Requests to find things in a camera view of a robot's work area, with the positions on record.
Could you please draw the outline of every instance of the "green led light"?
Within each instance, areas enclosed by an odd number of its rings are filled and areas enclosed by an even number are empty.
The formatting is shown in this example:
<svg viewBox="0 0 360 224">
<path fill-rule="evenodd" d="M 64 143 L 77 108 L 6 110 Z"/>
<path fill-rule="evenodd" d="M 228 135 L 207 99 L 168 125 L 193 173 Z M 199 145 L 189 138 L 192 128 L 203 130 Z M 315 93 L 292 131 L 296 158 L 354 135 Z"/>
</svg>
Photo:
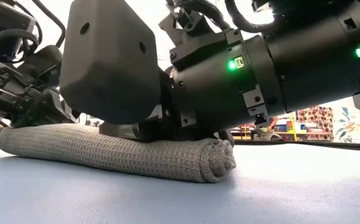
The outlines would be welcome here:
<svg viewBox="0 0 360 224">
<path fill-rule="evenodd" d="M 230 71 L 236 70 L 236 63 L 235 63 L 234 60 L 231 60 L 231 61 L 228 62 L 228 69 L 229 69 Z"/>
<path fill-rule="evenodd" d="M 355 50 L 355 55 L 356 55 L 358 58 L 360 58 L 360 48 L 357 48 L 357 49 Z"/>
</svg>

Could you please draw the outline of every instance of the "blue-gray table surface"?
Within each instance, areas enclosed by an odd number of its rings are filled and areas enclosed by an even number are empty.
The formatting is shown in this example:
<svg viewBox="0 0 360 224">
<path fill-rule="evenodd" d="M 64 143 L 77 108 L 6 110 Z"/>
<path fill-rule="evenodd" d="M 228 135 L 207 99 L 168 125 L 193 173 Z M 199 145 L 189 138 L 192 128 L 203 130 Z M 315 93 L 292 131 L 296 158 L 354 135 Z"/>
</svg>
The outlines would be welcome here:
<svg viewBox="0 0 360 224">
<path fill-rule="evenodd" d="M 0 224 L 360 223 L 360 151 L 236 146 L 217 184 L 140 177 L 0 151 Z"/>
</svg>

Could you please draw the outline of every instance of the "folded towel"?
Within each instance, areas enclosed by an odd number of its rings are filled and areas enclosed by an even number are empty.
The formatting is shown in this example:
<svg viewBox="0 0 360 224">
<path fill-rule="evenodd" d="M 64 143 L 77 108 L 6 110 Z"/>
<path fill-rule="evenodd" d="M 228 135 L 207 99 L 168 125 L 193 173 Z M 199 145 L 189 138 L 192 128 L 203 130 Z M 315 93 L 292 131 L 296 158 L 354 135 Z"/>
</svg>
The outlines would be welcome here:
<svg viewBox="0 0 360 224">
<path fill-rule="evenodd" d="M 192 182 L 219 182 L 236 167 L 227 141 L 143 143 L 80 124 L 6 128 L 0 133 L 0 149 L 21 157 Z"/>
</svg>

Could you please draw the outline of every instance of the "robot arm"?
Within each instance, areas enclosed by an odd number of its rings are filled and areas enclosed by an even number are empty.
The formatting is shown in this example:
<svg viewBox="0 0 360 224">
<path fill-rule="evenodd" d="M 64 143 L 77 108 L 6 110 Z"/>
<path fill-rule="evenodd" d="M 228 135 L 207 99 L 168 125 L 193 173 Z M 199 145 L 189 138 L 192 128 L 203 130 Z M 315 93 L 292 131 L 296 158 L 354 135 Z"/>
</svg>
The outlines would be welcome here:
<svg viewBox="0 0 360 224">
<path fill-rule="evenodd" d="M 163 71 L 154 33 L 125 0 L 75 0 L 63 56 L 58 43 L 33 52 L 36 21 L 0 1 L 0 33 L 16 30 L 0 37 L 0 110 L 14 127 L 75 123 L 82 112 L 105 120 L 102 134 L 181 141 L 228 137 L 233 126 L 268 126 L 276 115 L 360 97 L 360 0 L 253 0 L 256 11 L 270 5 L 274 13 L 263 25 L 225 3 L 239 29 L 207 1 L 167 1 L 159 26 L 176 47 Z M 244 40 L 241 30 L 262 35 Z M 24 63 L 14 67 L 18 49 Z"/>
<path fill-rule="evenodd" d="M 166 72 L 154 34 L 124 0 L 73 2 L 60 89 L 71 107 L 105 120 L 101 133 L 200 139 L 360 95 L 360 0 L 255 0 L 255 10 L 269 4 L 274 12 L 263 26 L 226 1 L 240 29 L 262 32 L 247 40 L 225 26 L 214 33 L 199 12 L 220 24 L 215 9 L 185 2 L 168 1 L 159 24 L 176 45 Z"/>
<path fill-rule="evenodd" d="M 38 27 L 38 38 L 32 34 L 34 26 Z M 41 41 L 41 28 L 26 8 L 15 1 L 0 1 L 0 116 L 10 119 L 15 128 L 76 122 L 72 109 L 60 101 L 56 90 L 62 62 L 60 43 L 35 53 Z M 24 56 L 15 62 L 19 51 Z"/>
</svg>

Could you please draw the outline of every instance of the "bolt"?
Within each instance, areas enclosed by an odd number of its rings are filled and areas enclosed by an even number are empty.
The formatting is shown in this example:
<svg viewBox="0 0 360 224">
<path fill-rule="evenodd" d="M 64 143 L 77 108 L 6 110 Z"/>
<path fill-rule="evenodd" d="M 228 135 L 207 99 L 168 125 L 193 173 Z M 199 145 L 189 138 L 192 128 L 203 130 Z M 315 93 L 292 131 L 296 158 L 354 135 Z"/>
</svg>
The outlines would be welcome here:
<svg viewBox="0 0 360 224">
<path fill-rule="evenodd" d="M 170 59 L 171 59 L 171 60 L 175 59 L 176 57 L 177 57 L 177 54 L 176 54 L 175 52 L 172 52 L 172 53 L 170 54 Z"/>
</svg>

